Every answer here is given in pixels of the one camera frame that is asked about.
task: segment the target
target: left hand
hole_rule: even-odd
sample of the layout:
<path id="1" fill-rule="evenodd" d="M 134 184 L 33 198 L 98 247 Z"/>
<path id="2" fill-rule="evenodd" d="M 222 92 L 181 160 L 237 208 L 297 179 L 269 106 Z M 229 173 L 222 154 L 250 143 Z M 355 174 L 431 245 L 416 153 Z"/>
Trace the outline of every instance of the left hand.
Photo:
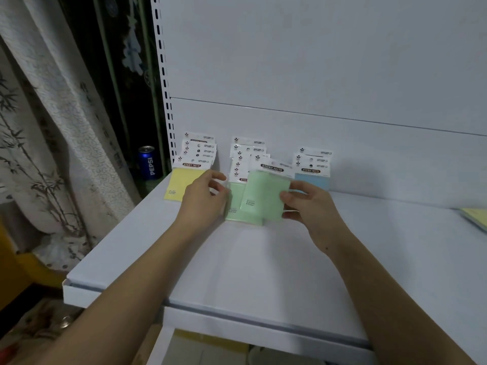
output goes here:
<path id="1" fill-rule="evenodd" d="M 210 169 L 186 187 L 175 225 L 196 235 L 204 232 L 216 220 L 225 207 L 230 190 L 215 179 L 225 180 L 226 176 Z M 208 188 L 219 193 L 213 194 Z"/>

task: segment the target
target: hand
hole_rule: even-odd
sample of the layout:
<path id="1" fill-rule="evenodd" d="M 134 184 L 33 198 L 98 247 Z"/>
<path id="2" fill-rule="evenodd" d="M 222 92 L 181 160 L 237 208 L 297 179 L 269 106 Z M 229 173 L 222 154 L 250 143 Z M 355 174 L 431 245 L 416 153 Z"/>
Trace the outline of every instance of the hand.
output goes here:
<path id="1" fill-rule="evenodd" d="M 215 179 L 225 180 L 226 177 L 215 170 L 207 170 L 186 187 L 175 225 L 196 235 L 204 232 L 222 214 L 230 190 Z M 217 190 L 218 194 L 210 192 L 209 188 Z"/>
<path id="2" fill-rule="evenodd" d="M 289 189 L 305 193 L 281 192 L 284 208 L 293 210 L 285 211 L 283 218 L 303 223 L 321 251 L 326 253 L 331 243 L 350 233 L 328 192 L 301 180 L 291 182 Z"/>

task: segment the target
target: white lace curtain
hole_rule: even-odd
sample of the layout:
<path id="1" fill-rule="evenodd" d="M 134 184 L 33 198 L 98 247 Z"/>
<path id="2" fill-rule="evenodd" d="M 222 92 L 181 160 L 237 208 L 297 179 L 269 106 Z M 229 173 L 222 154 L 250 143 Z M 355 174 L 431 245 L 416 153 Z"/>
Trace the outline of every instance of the white lace curtain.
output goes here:
<path id="1" fill-rule="evenodd" d="M 69 271 L 140 198 L 58 1 L 0 0 L 0 35 L 0 180 Z"/>

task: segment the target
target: forearm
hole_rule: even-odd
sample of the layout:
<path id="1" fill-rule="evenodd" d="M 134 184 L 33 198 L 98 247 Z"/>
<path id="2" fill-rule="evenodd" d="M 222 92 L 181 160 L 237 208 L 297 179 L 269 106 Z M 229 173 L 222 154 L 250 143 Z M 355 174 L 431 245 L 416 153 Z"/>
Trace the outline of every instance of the forearm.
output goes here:
<path id="1" fill-rule="evenodd" d="M 131 363 L 183 268 L 192 237 L 171 226 L 83 312 L 40 365 Z"/>
<path id="2" fill-rule="evenodd" d="M 324 252 L 342 276 L 382 363 L 474 363 L 348 229 Z"/>

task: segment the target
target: pepsi can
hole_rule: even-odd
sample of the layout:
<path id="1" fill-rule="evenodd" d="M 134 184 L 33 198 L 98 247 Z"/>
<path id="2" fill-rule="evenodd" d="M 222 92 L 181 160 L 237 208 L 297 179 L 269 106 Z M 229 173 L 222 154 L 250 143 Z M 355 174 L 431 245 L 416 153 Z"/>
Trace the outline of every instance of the pepsi can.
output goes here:
<path id="1" fill-rule="evenodd" d="M 161 178 L 161 159 L 153 146 L 142 146 L 139 148 L 138 163 L 140 174 L 144 180 Z"/>

